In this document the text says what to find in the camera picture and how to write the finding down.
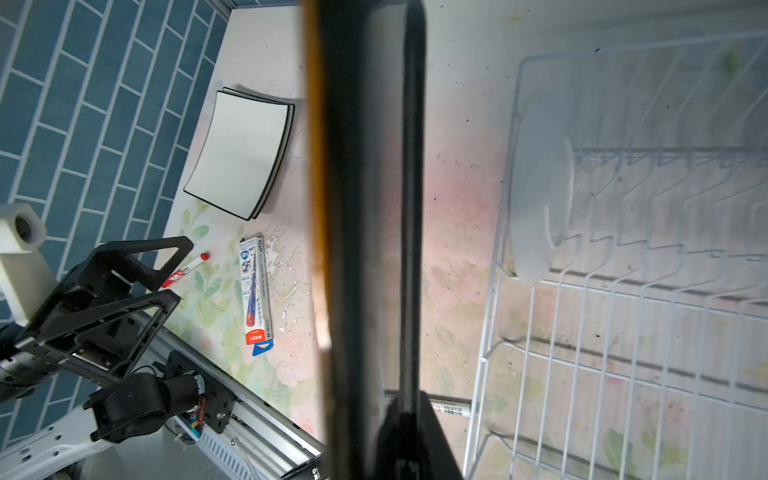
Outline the white square plate black rim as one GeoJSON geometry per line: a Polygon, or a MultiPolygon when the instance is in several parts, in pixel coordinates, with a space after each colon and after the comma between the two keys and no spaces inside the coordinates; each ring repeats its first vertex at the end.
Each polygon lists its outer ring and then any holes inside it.
{"type": "Polygon", "coordinates": [[[289,149],[290,142],[292,141],[292,131],[294,129],[294,118],[296,114],[296,109],[300,105],[301,101],[299,99],[268,95],[261,92],[249,90],[247,88],[244,88],[243,90],[237,90],[231,87],[224,86],[222,88],[222,91],[231,95],[235,95],[238,97],[247,98],[255,101],[260,101],[264,103],[286,105],[288,109],[286,120],[284,122],[281,144],[278,148],[276,159],[273,163],[270,174],[267,177],[264,189],[259,197],[259,200],[256,203],[254,210],[248,217],[249,220],[255,220],[263,211],[264,206],[268,201],[270,192],[277,180],[277,177],[279,176],[281,165],[286,156],[286,152],[289,149]]]}

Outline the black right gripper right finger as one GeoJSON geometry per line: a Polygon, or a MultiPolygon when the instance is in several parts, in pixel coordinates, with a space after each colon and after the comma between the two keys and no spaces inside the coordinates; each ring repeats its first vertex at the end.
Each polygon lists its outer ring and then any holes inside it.
{"type": "Polygon", "coordinates": [[[419,478],[427,480],[462,480],[461,471],[452,454],[428,395],[421,391],[418,414],[419,478]]]}

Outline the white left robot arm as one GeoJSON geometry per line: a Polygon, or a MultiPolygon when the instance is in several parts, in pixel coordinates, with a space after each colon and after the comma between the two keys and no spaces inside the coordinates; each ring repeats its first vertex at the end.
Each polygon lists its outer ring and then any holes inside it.
{"type": "Polygon", "coordinates": [[[179,304],[165,281],[191,252],[184,237],[110,242],[58,281],[42,237],[1,238],[1,290],[13,322],[1,330],[1,398],[17,399],[62,370],[97,385],[79,407],[4,453],[5,479],[43,479],[174,417],[192,439],[223,433],[244,390],[190,354],[150,371],[139,360],[179,304]]]}

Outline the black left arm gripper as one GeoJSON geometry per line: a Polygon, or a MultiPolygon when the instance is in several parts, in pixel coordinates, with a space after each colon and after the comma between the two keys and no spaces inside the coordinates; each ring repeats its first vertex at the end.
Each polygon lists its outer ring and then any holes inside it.
{"type": "Polygon", "coordinates": [[[193,249],[185,236],[95,248],[53,290],[28,327],[1,329],[1,400],[68,371],[99,385],[135,367],[181,297],[162,284],[193,249]]]}

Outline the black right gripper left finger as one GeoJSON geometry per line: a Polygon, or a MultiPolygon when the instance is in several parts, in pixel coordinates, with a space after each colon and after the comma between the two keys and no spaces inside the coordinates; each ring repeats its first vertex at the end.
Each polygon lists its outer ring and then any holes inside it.
{"type": "Polygon", "coordinates": [[[374,478],[414,478],[414,415],[401,412],[398,396],[389,402],[379,430],[374,478]]]}

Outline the floral square plate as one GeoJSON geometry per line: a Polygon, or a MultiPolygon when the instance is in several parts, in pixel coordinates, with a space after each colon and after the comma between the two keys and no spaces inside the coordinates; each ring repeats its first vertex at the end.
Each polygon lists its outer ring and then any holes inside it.
{"type": "Polygon", "coordinates": [[[312,305],[334,479],[375,479],[389,402],[414,415],[427,21],[419,1],[302,5],[312,305]]]}

